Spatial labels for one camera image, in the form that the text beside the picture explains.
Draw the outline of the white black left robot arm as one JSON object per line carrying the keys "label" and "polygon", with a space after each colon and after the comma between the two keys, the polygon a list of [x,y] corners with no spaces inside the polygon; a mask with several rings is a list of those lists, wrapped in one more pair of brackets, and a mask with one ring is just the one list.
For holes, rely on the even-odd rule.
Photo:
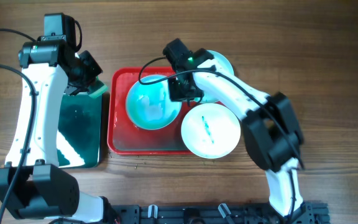
{"label": "white black left robot arm", "polygon": [[81,192],[58,161],[62,98],[88,92],[100,66],[89,52],[78,53],[63,40],[25,43],[19,62],[24,84],[14,142],[0,168],[1,210],[17,220],[117,223],[108,200]]}

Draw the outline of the green scrubbing sponge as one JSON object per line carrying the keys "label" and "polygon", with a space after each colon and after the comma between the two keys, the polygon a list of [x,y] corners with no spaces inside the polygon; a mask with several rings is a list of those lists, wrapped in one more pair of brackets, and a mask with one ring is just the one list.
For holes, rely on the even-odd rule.
{"label": "green scrubbing sponge", "polygon": [[91,98],[98,98],[107,90],[108,87],[102,81],[96,79],[88,87],[88,96]]}

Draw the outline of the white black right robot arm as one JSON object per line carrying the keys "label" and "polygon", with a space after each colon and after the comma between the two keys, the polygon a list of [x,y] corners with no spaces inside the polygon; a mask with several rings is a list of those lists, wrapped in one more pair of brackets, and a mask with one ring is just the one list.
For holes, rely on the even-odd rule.
{"label": "white black right robot arm", "polygon": [[165,47],[163,55],[175,71],[170,83],[184,91],[175,101],[207,93],[241,121],[247,153],[265,171],[270,206],[292,221],[303,203],[296,170],[304,166],[300,157],[304,137],[290,100],[280,92],[270,96],[252,88],[206,49]]}

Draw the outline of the white plate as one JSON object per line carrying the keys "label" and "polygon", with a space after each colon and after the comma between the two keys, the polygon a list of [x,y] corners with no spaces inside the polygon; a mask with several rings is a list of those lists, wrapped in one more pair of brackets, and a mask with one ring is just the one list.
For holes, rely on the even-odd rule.
{"label": "white plate", "polygon": [[240,137],[238,118],[231,110],[216,103],[194,107],[181,124],[181,138],[185,146],[205,159],[218,159],[230,154]]}
{"label": "white plate", "polygon": [[[212,59],[203,59],[197,66],[197,70],[211,70],[223,73],[225,76],[232,78],[234,69],[229,60],[219,52],[206,50]],[[193,78],[196,86],[203,90],[203,99],[201,103],[215,103],[228,95],[232,83],[225,78],[208,72],[194,72]]]}
{"label": "white plate", "polygon": [[141,129],[157,130],[172,123],[181,111],[182,102],[172,101],[168,82],[161,74],[141,78],[135,82],[126,96],[126,114]]}

